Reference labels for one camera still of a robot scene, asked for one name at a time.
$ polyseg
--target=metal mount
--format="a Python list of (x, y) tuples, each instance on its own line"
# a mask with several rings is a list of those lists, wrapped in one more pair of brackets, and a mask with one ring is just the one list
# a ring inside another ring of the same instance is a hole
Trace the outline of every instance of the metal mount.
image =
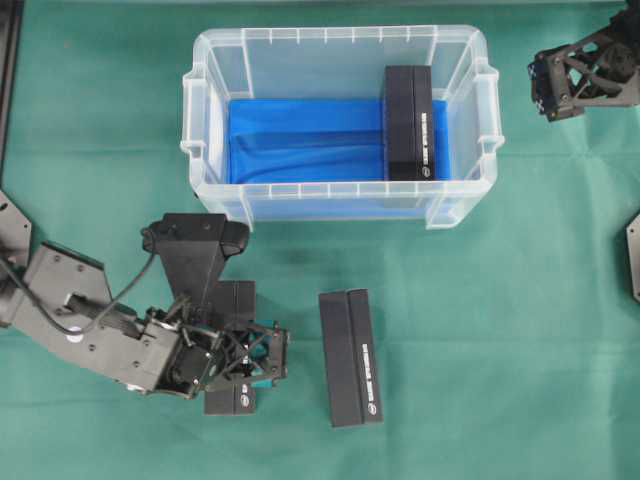
[(640, 215), (627, 226), (627, 247), (629, 249), (633, 298), (640, 302)]

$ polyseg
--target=green tablecloth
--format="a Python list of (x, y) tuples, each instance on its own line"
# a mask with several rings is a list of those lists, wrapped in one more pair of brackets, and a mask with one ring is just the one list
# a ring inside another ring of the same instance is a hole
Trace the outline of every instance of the green tablecloth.
[[(226, 278), (291, 329), (290, 376), (248, 418), (147, 398), (0, 332), (0, 478), (635, 479), (640, 305), (623, 228), (640, 209), (640, 110), (550, 125), (529, 99), (543, 48), (617, 5), (284, 7), (29, 2), (3, 189), (113, 291), (140, 227), (202, 211), (178, 149), (181, 75), (221, 26), (469, 23), (501, 72), (499, 179), (457, 228), (259, 224)], [(385, 422), (332, 430), (317, 294), (368, 288)], [(161, 265), (128, 297), (167, 307)]]

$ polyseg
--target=robotic arm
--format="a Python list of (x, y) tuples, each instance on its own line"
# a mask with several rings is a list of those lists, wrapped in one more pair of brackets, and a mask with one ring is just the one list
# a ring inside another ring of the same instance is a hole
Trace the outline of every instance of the robotic arm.
[[(225, 215), (166, 214), (143, 230), (150, 258), (113, 299), (95, 260), (44, 243), (28, 261), (30, 224), (4, 195), (0, 202), (0, 326), (129, 390), (187, 399), (204, 391), (207, 414), (253, 413), (252, 384), (286, 377), (288, 332), (254, 323), (255, 283), (218, 280), (227, 259), (246, 248), (246, 225)], [(118, 300), (155, 255), (174, 301), (138, 318)], [(16, 269), (25, 267), (21, 279)]]
[(640, 0), (627, 3), (608, 27), (543, 50), (529, 64), (532, 100), (550, 122), (585, 107), (640, 105)]

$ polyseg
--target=black cable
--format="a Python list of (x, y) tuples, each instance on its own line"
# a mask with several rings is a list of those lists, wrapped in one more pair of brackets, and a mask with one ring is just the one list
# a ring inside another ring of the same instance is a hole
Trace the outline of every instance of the black cable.
[(111, 312), (111, 310), (113, 310), (115, 308), (115, 306), (118, 304), (118, 302), (120, 302), (120, 300), (127, 293), (129, 293), (129, 291), (133, 287), (136, 286), (136, 284), (140, 281), (140, 279), (142, 277), (144, 277), (144, 275), (147, 273), (147, 271), (149, 270), (149, 267), (151, 267), (151, 264), (153, 263), (153, 260), (156, 257), (156, 239), (155, 239), (155, 236), (154, 236), (153, 232), (151, 230), (149, 230), (148, 228), (145, 228), (144, 230), (142, 230), (142, 235), (144, 235), (145, 237), (149, 237), (150, 242), (151, 242), (151, 249), (150, 249), (151, 253), (149, 254), (149, 258), (147, 259), (147, 261), (143, 265), (142, 269), (140, 270), (140, 272), (138, 272), (138, 274), (135, 277), (133, 277), (133, 279), (129, 282), (129, 284), (126, 287), (124, 287), (120, 291), (120, 293), (118, 293), (118, 295), (116, 295), (113, 298), (113, 300), (111, 300), (111, 302), (109, 302), (109, 304), (107, 304), (107, 306), (104, 307), (104, 309), (98, 315), (96, 315), (95, 318), (93, 318), (89, 322), (89, 324), (86, 327), (84, 327), (84, 328), (82, 328), (80, 330), (69, 330), (68, 328), (63, 327), (58, 322), (56, 322), (51, 317), (51, 315), (49, 315), (49, 313), (45, 310), (45, 308), (42, 306), (42, 303), (40, 303), (40, 300), (35, 296), (35, 294), (31, 291), (31, 289), (29, 287), (27, 287), (27, 285), (24, 284), (24, 282), (20, 279), (20, 277), (18, 277), (18, 275), (13, 271), (13, 268), (11, 268), (11, 265), (9, 265), (9, 263), (1, 255), (0, 255), (0, 266), (7, 272), (7, 275), (9, 275), (9, 278), (11, 278), (11, 280), (13, 280), (13, 282), (18, 286), (18, 288), (24, 292), (24, 294), (27, 296), (27, 298), (29, 300), (31, 300), (31, 303), (33, 303), (33, 305), (38, 309), (40, 314), (44, 317), (44, 319), (47, 321), (47, 323), (49, 323), (49, 325), (51, 325), (58, 332), (60, 332), (60, 333), (62, 333), (64, 335), (77, 337), (79, 335), (84, 335), (84, 334), (90, 332), (91, 330), (93, 330), (93, 328), (104, 317), (106, 317), (109, 314), (109, 312)]

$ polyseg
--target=black rectangular box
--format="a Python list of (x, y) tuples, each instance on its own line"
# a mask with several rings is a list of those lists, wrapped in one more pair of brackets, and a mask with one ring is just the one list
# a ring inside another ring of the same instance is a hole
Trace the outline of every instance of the black rectangular box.
[(367, 290), (323, 293), (319, 301), (331, 425), (382, 422)]
[(384, 155), (391, 181), (435, 180), (431, 67), (388, 66), (384, 76)]

